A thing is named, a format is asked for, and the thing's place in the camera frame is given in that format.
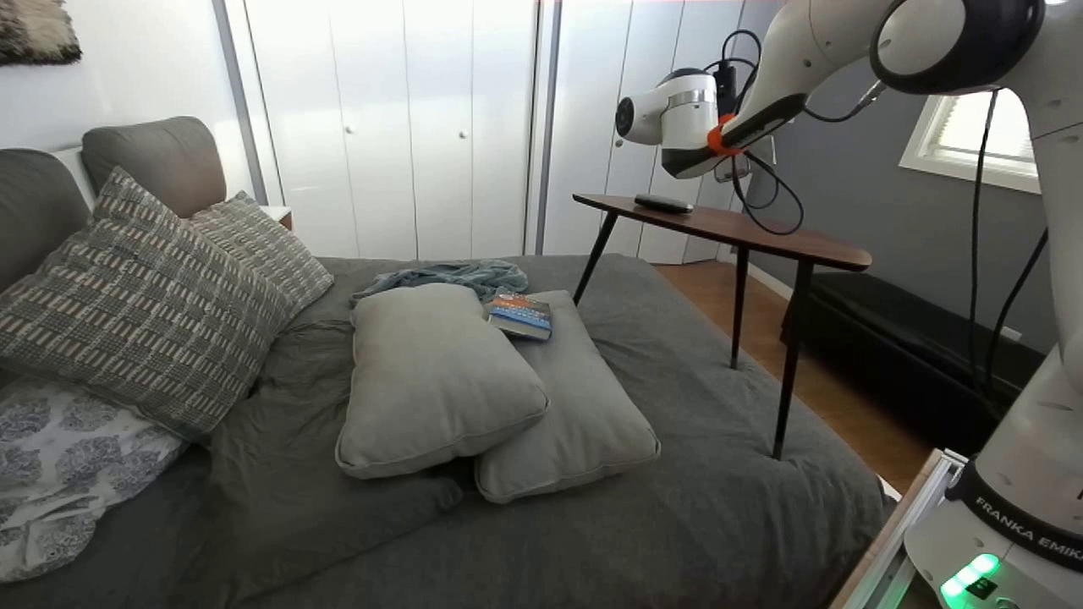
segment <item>wooden table top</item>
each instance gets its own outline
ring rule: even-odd
[[[796,229],[778,237],[753,227],[745,215],[732,215],[732,210],[702,210],[702,206],[689,215],[656,210],[656,206],[639,206],[631,198],[609,198],[609,193],[573,193],[573,200],[604,215],[631,216],[654,227],[695,234],[702,242],[724,242],[735,248],[766,252],[778,257],[815,260],[824,269],[865,272],[874,265],[874,253],[859,245],[842,245],[813,229]]]

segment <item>table leg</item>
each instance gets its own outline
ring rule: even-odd
[[[735,291],[735,330],[732,330],[732,370],[736,370],[736,360],[742,360],[745,282],[746,282],[746,248],[736,248],[736,291]]]
[[[778,397],[773,448],[770,448],[773,459],[781,456],[790,384],[799,375],[803,303],[804,303],[807,282],[813,282],[813,260],[799,260],[799,282],[788,303],[788,342],[786,342],[781,397]]]
[[[602,257],[602,252],[604,252],[604,242],[609,242],[609,234],[613,234],[613,224],[617,224],[617,215],[604,215],[602,229],[600,229],[600,237],[595,237],[595,248],[587,252],[585,272],[583,272],[583,278],[579,278],[579,289],[576,289],[576,299],[573,299],[576,306],[579,306],[579,299],[583,299],[583,291],[585,291],[587,274],[595,274],[595,265],[600,265],[600,257]]]

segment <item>wooden floor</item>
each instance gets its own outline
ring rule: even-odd
[[[689,299],[718,330],[732,333],[732,295],[735,269],[732,265],[679,265],[656,269],[682,299]],[[786,299],[746,278],[745,289],[745,330],[742,348],[753,357],[766,370],[781,375],[786,345],[778,342],[786,316]],[[815,409],[881,477],[895,491],[905,491],[916,477],[928,445],[904,430],[886,409],[875,405],[865,392],[846,387],[836,371],[803,353],[799,399]]]

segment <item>window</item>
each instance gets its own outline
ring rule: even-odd
[[[904,169],[974,181],[983,112],[990,94],[935,94],[909,133]],[[1028,146],[1024,107],[1010,92],[1000,92],[983,146],[983,182],[1041,193],[1037,169]]]

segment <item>gray bedspread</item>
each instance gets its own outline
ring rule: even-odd
[[[576,289],[583,260],[522,260]],[[115,508],[74,566],[0,607],[821,607],[886,519],[875,477],[804,409],[770,459],[778,387],[646,265],[602,257],[583,318],[663,440],[641,471],[491,508],[471,463],[358,485],[331,445],[347,299],[398,265],[327,260],[336,291],[273,345],[214,445]]]

